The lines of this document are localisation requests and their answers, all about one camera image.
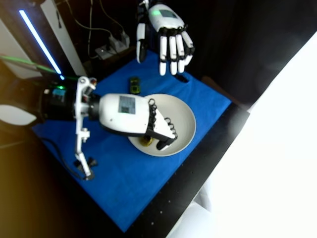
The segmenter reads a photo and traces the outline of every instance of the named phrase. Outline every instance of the white robotic hand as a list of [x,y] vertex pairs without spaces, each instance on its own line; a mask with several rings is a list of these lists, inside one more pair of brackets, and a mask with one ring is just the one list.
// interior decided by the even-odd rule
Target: white robotic hand
[[165,75],[167,61],[170,61],[170,72],[184,72],[194,53],[194,44],[186,32],[183,20],[168,6],[142,2],[145,15],[137,27],[137,61],[143,62],[146,57],[146,27],[149,22],[159,35],[159,73]]

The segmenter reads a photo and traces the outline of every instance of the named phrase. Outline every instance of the led light strip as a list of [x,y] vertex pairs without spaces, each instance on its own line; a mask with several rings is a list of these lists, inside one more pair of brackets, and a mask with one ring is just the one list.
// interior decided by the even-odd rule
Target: led light strip
[[28,18],[28,16],[25,14],[24,10],[19,10],[20,15],[22,16],[25,24],[28,26],[29,30],[31,31],[31,33],[33,34],[35,40],[38,42],[39,46],[41,47],[41,49],[43,50],[44,54],[46,55],[46,57],[48,58],[48,60],[51,62],[53,68],[55,69],[55,71],[58,74],[61,74],[60,69],[58,68],[57,64],[55,63],[54,59],[52,58],[52,56],[50,55],[48,49],[46,48],[46,46],[44,45],[43,41],[41,40],[39,34],[36,32],[36,30],[34,29],[32,23],[30,22],[30,19]]

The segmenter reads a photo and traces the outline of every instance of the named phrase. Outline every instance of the white cable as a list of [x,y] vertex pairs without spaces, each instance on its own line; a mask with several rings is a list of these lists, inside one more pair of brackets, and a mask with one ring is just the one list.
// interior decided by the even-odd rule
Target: white cable
[[96,59],[98,58],[98,55],[92,57],[90,56],[90,38],[91,38],[91,26],[92,26],[92,16],[93,16],[93,0],[90,0],[90,13],[89,13],[89,35],[88,35],[88,46],[87,46],[87,52],[88,52],[88,56],[91,59]]
[[101,6],[101,9],[103,10],[104,14],[105,14],[107,17],[109,17],[112,21],[114,21],[114,23],[118,24],[118,25],[122,28],[122,30],[123,30],[123,32],[124,32],[123,26],[122,26],[119,22],[117,22],[116,20],[114,20],[111,16],[109,16],[109,15],[106,13],[105,9],[104,9],[104,6],[103,6],[102,1],[99,0],[99,2],[100,2],[100,6]]
[[73,16],[73,18],[74,18],[75,22],[76,22],[79,26],[81,26],[81,27],[83,27],[83,28],[85,28],[85,29],[88,29],[88,30],[107,31],[107,32],[110,34],[110,36],[112,37],[112,33],[111,33],[111,31],[109,31],[109,30],[107,30],[107,29],[104,29],[104,28],[91,28],[91,27],[87,27],[87,26],[84,26],[83,24],[81,24],[79,21],[77,21],[77,19],[76,19],[76,18],[74,17],[74,15],[73,15],[73,11],[72,11],[72,9],[71,9],[71,7],[70,7],[70,5],[69,5],[68,0],[65,0],[65,1],[66,1],[67,5],[68,5],[68,8],[69,8],[70,14],[72,14],[72,16]]

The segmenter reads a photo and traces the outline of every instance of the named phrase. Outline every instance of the green toy car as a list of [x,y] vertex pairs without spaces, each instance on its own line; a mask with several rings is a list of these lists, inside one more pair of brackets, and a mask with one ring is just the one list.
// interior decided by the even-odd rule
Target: green toy car
[[130,93],[131,94],[140,94],[140,79],[138,77],[130,78]]

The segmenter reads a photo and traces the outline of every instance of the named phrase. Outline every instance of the small green object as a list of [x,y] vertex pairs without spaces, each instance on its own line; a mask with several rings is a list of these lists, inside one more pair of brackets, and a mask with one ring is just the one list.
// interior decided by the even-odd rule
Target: small green object
[[152,11],[152,15],[153,16],[160,15],[160,11],[159,10]]
[[130,78],[130,93],[131,94],[140,94],[140,79],[138,77]]

